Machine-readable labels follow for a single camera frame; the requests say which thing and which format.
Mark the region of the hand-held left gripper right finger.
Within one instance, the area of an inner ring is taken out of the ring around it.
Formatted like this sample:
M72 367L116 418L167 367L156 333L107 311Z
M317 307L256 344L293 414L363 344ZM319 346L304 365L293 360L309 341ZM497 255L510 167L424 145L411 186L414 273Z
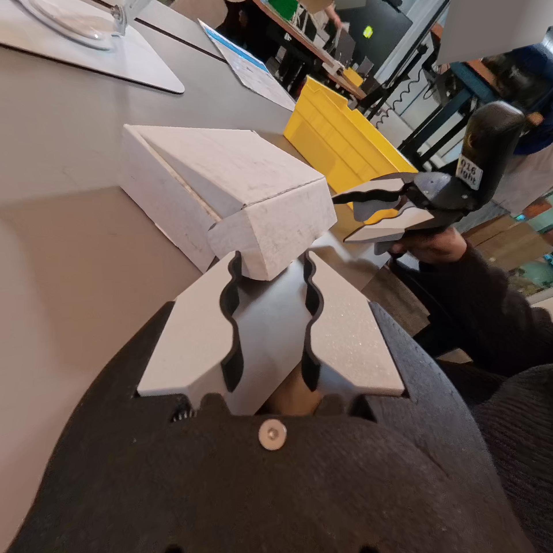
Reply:
M372 304L314 252L304 257L306 326L301 374L321 395L402 395L405 386Z

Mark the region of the large yellow plastic bin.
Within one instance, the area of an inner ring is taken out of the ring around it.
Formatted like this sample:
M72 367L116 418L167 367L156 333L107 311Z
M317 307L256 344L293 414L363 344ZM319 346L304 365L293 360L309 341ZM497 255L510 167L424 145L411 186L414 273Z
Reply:
M392 173L415 173L411 163L346 98L307 77L284 136L334 192Z

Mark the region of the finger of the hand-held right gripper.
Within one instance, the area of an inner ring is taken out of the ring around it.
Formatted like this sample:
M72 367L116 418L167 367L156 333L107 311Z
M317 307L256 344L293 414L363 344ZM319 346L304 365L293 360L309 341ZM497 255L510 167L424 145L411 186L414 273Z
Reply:
M375 255L388 252L407 230L424 228L434 221L432 214L423 209L402 209L392 218L364 224L343 239L347 245L373 245Z
M409 183L401 178L368 181L332 197L334 205L351 204L353 217L364 224L376 224L400 215Z

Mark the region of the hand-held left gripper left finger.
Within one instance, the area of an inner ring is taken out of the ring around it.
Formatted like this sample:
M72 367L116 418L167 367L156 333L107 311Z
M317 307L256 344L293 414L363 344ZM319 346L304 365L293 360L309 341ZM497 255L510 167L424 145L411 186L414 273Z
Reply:
M183 394L192 408L206 394L237 390L244 358L234 313L239 306L242 257L231 252L184 290L137 387L141 397Z

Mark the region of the black metal table frame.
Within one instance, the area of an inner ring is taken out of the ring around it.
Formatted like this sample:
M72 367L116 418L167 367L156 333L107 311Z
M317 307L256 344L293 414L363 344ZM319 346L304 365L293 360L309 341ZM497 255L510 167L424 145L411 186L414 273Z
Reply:
M479 106L474 92L437 63L450 1L409 1L412 27L377 71L376 99L363 114L413 165L454 165L469 116Z

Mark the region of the white card sign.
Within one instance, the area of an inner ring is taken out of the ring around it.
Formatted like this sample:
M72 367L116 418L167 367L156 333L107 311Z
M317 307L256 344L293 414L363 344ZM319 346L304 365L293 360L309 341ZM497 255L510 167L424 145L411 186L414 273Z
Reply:
M285 92L262 61L235 45L202 20L197 21L244 87L289 112L294 111L295 101Z

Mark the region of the grey desk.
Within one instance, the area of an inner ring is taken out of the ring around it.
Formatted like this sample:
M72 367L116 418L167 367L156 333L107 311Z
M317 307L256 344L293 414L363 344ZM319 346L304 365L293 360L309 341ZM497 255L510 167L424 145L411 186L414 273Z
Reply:
M191 26L136 24L181 95L1 47L1 552L90 384L200 274L118 186L123 125L252 129L301 158L290 112Z

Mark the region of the wooden table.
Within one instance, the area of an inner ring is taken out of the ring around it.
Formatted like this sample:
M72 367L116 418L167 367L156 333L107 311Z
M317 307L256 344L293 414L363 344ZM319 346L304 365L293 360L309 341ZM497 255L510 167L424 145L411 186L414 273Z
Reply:
M347 91L357 100L363 100L367 94L358 86L355 86L349 79L343 75L343 69L339 63L332 58L328 52L316 46L300 29L292 22L285 20L267 1L253 1L267 17L272 21L272 27L267 30L267 35L277 41L282 47L287 48L306 63L311 63L316 72L330 79L339 88ZM292 45L286 45L284 38L274 34L274 27L282 29L283 32L291 37Z

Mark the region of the person's right hand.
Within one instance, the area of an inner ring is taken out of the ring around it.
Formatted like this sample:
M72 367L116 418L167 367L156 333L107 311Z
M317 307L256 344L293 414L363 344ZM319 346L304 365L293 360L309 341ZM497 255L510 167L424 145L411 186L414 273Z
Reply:
M388 252L395 258L409 253L420 262L440 265L459 261L467 248L462 235L449 226L439 232L405 234L391 245Z

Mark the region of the white cardboard box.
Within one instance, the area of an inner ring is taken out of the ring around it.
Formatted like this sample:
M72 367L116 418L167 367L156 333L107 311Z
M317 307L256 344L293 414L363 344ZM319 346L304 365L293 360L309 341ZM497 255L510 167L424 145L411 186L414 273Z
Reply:
M326 178L252 130L122 130L119 185L202 272L240 252L271 281L337 221Z

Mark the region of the white stand base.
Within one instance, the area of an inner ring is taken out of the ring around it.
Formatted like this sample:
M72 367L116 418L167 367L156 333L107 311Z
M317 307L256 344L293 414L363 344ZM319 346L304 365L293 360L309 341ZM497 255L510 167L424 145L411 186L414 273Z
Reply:
M160 91L185 87L134 27L85 1L1 1L1 46Z

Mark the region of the person's khaki pants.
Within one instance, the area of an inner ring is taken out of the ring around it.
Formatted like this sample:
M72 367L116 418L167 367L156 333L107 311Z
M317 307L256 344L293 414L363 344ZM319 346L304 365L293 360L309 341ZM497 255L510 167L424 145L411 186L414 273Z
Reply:
M299 363L268 397L261 411L284 416L307 416L316 411L321 399L321 394L311 391L304 382Z

